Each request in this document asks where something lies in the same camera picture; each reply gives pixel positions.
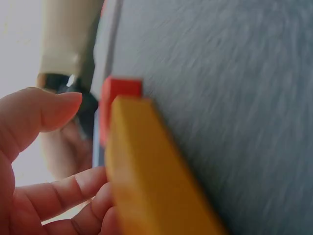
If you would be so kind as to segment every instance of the red block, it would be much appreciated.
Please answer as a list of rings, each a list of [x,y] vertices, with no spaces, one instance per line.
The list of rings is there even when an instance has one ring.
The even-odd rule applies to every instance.
[[[106,145],[110,131],[111,104],[118,95],[141,97],[142,82],[136,77],[109,76],[103,83],[99,102],[100,144]]]

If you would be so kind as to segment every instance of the gray fuzzy fabric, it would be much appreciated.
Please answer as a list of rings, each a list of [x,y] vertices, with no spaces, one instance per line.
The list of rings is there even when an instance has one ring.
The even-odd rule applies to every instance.
[[[144,78],[232,234],[313,234],[312,1],[123,0],[112,72]]]

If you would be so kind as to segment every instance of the yellow plastic piece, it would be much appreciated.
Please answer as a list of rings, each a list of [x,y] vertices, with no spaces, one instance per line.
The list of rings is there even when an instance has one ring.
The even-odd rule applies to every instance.
[[[147,99],[112,104],[108,178],[125,235],[224,235]]]

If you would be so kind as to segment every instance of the fingernail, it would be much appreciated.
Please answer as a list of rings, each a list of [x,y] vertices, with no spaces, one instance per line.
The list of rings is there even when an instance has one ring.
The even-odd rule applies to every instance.
[[[66,92],[59,94],[62,99],[70,102],[80,101],[82,100],[83,95],[79,92]]]

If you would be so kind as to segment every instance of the beige object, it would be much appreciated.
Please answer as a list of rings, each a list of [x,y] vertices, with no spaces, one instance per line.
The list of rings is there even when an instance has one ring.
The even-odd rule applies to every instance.
[[[83,77],[88,89],[103,0],[44,0],[40,73]]]

